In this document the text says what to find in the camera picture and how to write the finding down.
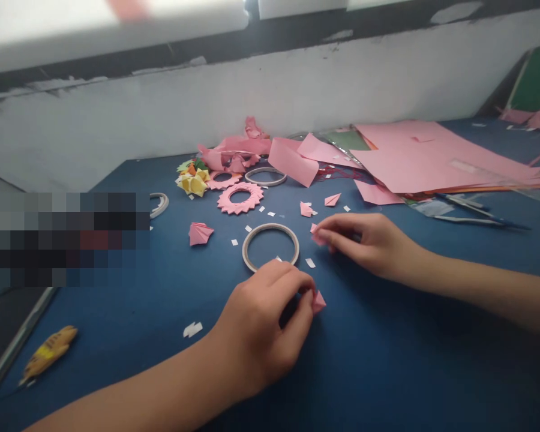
yellow paper flower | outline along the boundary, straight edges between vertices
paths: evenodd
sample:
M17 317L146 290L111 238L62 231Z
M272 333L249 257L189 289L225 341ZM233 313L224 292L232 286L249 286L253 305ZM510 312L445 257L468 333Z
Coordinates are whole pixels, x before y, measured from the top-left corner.
M184 189L186 191L186 195L190 195L191 193L198 195L199 197L204 196L204 191L208 188L206 183L202 180L202 178L196 176L192 177L191 175L183 175L181 176L182 180L180 183L178 183L178 187Z
M210 174L208 173L208 170L198 168L196 170L196 177L200 177L204 183L210 181Z

blue table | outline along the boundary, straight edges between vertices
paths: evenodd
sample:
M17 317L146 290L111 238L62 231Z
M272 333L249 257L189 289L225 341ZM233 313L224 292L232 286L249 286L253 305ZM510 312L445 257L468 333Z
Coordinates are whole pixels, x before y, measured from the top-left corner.
M518 161L540 153L538 132L508 131L491 119L480 120L485 128L473 127L475 121L443 125ZM481 197L496 215L533 227L500 230L431 220L407 206L371 206L349 179L308 189L288 179L265 192L266 212L228 216L216 208L219 193L191 201L176 187L176 168L186 159L126 161L95 187L164 192L170 206L152 222L153 231L141 234L139 248L146 238L147 250L112 254L109 266L118 268L98 269L83 276L80 288L59 290L0 386L0 431L20 430L206 334L233 288L251 275L231 239L241 243L246 225L268 222L296 232L298 266L316 279L328 307L315 319L294 370L206 430L540 431L539 336L475 307L378 279L344 257L331 257L309 233L311 222L348 205L354 212L384 213L434 252L540 275L540 203L515 192ZM337 207L324 207L323 199L338 192ZM300 201L313 202L318 216L300 216ZM215 229L205 247L188 246L195 221ZM264 247L260 241L252 246L255 260L288 258L292 246L283 236L265 237ZM204 331L184 339L183 329L194 321ZM80 331L66 356L34 386L12 393L33 351L65 325ZM192 395L188 400L200 403Z

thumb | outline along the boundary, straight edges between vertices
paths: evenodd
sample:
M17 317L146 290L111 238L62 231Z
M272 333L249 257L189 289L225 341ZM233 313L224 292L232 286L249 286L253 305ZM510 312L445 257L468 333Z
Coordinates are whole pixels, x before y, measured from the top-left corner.
M338 249L354 261L357 262L361 258L361 252L364 245L357 243L354 240L350 240L342 234L325 229L319 230L317 236L326 240L330 246Z
M313 291L306 291L298 302L296 312L294 312L294 315L290 318L283 331L281 348L288 357L294 358L294 360L298 358L298 354L310 331L310 325L314 317L314 313L312 312L313 300Z

clear ruler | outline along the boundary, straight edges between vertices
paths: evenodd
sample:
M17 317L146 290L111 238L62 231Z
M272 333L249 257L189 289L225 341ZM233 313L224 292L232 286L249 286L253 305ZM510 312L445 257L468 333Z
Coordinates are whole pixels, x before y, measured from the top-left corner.
M494 183L497 186L508 188L514 192L540 202L540 189L535 189L531 185L527 185L520 180L504 177L500 174L458 159L452 159L450 161L450 165L462 171L479 175L480 177L484 178L485 183Z

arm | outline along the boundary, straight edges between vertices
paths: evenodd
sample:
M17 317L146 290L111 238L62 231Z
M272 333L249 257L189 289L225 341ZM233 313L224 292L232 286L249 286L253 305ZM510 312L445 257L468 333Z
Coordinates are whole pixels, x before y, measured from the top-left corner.
M361 235L360 243L351 234ZM462 300L540 332L540 277L434 254L380 214L340 214L317 235L372 273Z
M256 395L296 362L312 323L313 279L273 260L236 287L214 328L174 357L85 396L28 431L191 431ZM280 314L305 292L286 327Z

